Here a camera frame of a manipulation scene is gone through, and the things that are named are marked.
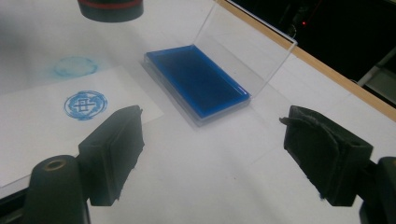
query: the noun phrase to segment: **brown edge trim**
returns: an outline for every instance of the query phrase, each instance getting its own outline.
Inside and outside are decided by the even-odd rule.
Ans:
[[[257,21],[253,17],[249,16],[247,13],[239,9],[238,7],[233,6],[226,0],[217,0],[219,5],[233,13],[236,17],[241,19],[242,21],[246,22],[256,30],[260,31],[264,35],[268,36],[271,38],[273,41],[275,41],[277,44],[280,46],[287,48],[290,46],[289,40],[284,38],[283,36],[275,33],[273,30],[262,24],[261,22]],[[338,85],[342,86],[344,89],[347,91],[350,91],[352,94],[356,95],[359,97],[361,100],[363,100],[366,104],[370,105],[374,109],[378,110],[381,112],[383,115],[387,116],[388,118],[392,119],[393,121],[396,122],[396,108],[393,108],[392,106],[386,104],[376,96],[372,95],[370,92],[365,90],[364,88],[358,86],[351,80],[347,79],[346,77],[342,76],[338,72],[334,71],[332,68],[330,68],[328,65],[324,64],[320,60],[316,59],[303,49],[300,49],[298,47],[295,47],[292,51],[292,53],[303,60],[304,62],[308,63],[311,65],[313,68],[317,69],[320,73],[325,75],[326,77],[330,78],[332,81],[337,83]]]

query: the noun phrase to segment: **faded blue stamp mark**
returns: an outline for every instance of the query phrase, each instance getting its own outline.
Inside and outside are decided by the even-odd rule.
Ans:
[[[83,77],[95,73],[98,65],[84,57],[67,57],[55,65],[55,73],[60,77]]]
[[[64,102],[66,114],[78,120],[92,119],[106,110],[107,99],[97,91],[79,91]]]

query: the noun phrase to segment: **red stripe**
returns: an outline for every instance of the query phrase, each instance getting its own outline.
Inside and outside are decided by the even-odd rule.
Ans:
[[[87,7],[95,7],[101,9],[123,9],[127,7],[135,7],[143,2],[143,0],[132,0],[125,3],[97,3],[90,0],[78,0],[82,5]]]

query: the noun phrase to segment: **table surface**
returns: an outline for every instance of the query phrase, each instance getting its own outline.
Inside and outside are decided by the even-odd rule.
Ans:
[[[39,63],[35,61],[90,54],[101,62],[100,71],[123,67],[163,112],[143,125],[146,145],[120,200],[111,207],[90,206],[92,223],[360,223],[361,199],[345,208],[331,207],[319,198],[283,149],[286,127],[278,119],[288,115],[291,105],[317,110],[372,144],[373,161],[395,156],[392,119],[291,54],[249,106],[196,127],[135,63],[148,49],[163,49],[164,43],[185,45],[193,39],[212,4],[211,0],[151,0],[145,2],[144,17],[138,19],[144,22],[106,24],[84,21],[77,1],[0,2],[0,33],[5,34],[0,60],[15,63],[15,73],[26,69],[18,64],[36,71]],[[38,20],[25,21],[29,13]],[[45,31],[51,15],[65,20],[57,23],[60,33],[45,34],[51,41],[31,43],[29,32],[37,32],[37,27]],[[166,21],[150,20],[156,17]],[[86,22],[81,27],[86,29],[88,24],[89,29],[76,32],[80,21]],[[13,29],[15,22],[21,29]],[[100,37],[100,43],[91,43],[93,35]],[[87,51],[70,46],[70,38],[102,48]],[[3,71],[0,75],[2,97],[59,82],[31,78],[27,84],[23,77],[6,76]],[[26,177],[4,186],[0,198],[27,184]]]

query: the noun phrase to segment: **open transparent lid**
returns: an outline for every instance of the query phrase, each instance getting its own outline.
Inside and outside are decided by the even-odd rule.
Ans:
[[[193,44],[254,97],[297,42],[231,1],[218,0]]]

